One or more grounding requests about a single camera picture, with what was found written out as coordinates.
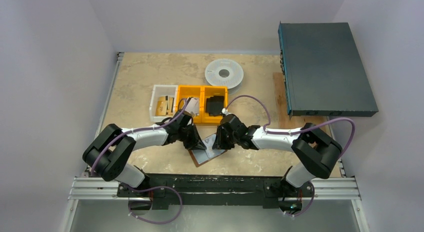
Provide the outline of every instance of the dark gray metal box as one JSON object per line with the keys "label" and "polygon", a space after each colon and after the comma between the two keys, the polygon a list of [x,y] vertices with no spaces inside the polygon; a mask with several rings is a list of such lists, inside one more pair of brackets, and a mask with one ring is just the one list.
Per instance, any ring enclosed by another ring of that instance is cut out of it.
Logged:
{"label": "dark gray metal box", "polygon": [[278,36],[289,115],[379,111],[348,23],[280,24]]}

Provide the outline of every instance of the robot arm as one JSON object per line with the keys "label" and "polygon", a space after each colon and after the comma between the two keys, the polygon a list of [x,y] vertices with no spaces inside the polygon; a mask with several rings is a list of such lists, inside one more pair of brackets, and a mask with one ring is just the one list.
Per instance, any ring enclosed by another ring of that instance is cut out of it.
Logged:
{"label": "robot arm", "polygon": [[314,124],[307,123],[303,128],[267,129],[265,132],[263,127],[257,125],[246,127],[236,115],[227,114],[217,129],[217,139],[212,148],[231,149],[234,144],[238,144],[244,149],[271,148],[294,152],[300,163],[289,168],[283,180],[298,188],[315,177],[329,178],[342,152],[342,147],[320,129],[297,135],[291,134],[313,126]]}
{"label": "robot arm", "polygon": [[[134,150],[149,146],[163,146],[177,140],[182,141],[186,149],[206,149],[196,126],[190,124],[191,118],[189,113],[183,112],[180,117],[164,128],[155,129],[163,125],[165,120],[150,126],[151,129],[147,128],[123,136],[114,144],[113,152],[108,149],[104,156],[100,158],[95,168],[96,172],[105,181],[117,180],[137,188],[145,180],[146,175],[141,169],[127,164],[128,158]],[[82,159],[89,166],[92,166],[107,144],[118,135],[131,130],[121,129],[115,124],[108,125],[87,148]]]}

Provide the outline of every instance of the gray wall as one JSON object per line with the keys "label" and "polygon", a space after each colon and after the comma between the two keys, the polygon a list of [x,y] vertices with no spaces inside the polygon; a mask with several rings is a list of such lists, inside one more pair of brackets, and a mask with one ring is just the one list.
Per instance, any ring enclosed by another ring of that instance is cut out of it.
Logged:
{"label": "gray wall", "polygon": [[0,231],[57,231],[114,60],[88,0],[0,0]]}
{"label": "gray wall", "polygon": [[279,54],[278,22],[331,22],[344,0],[90,0],[125,52]]}
{"label": "gray wall", "polygon": [[[345,0],[335,22],[350,24],[380,112],[355,119],[343,157],[356,175],[372,231],[422,231],[424,194],[424,0]],[[347,139],[349,126],[336,127]]]}

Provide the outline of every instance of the floor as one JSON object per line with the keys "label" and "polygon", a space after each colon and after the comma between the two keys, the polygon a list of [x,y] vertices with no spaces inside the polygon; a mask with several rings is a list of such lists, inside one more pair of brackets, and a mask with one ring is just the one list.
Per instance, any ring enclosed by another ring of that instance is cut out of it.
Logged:
{"label": "floor", "polygon": [[[269,128],[278,128],[273,73],[281,72],[279,56],[157,53],[124,54],[103,126],[110,123],[122,128],[152,125],[149,105],[153,85],[206,85],[205,68],[211,61],[219,58],[235,60],[244,70],[243,85],[229,100],[241,94],[257,97],[270,112],[272,119]],[[247,126],[264,125],[267,122],[263,108],[249,98],[235,101],[229,111],[236,114]],[[216,127],[199,126],[198,131],[205,138],[215,133]],[[189,152],[180,142],[134,151],[128,161],[148,173],[263,176],[282,176],[290,166],[299,162],[291,152],[273,149],[244,150],[236,145],[234,149],[196,167]],[[336,166],[331,177],[340,176]]]}

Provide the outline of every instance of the black mounting bar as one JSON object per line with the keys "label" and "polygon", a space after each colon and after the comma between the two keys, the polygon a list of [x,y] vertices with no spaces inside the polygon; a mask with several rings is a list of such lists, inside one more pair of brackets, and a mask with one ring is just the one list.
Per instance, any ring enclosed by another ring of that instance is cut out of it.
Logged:
{"label": "black mounting bar", "polygon": [[[300,188],[286,188],[285,180],[277,176],[226,176],[148,173],[150,182],[137,189],[169,186],[178,191],[184,205],[251,205],[263,208],[280,208],[283,211],[300,210],[302,205],[285,198],[311,197],[308,183]],[[149,197],[149,194],[133,193],[125,185],[118,189],[118,197]],[[168,209],[179,204],[177,195],[170,190],[157,189],[152,195],[152,209]]]}

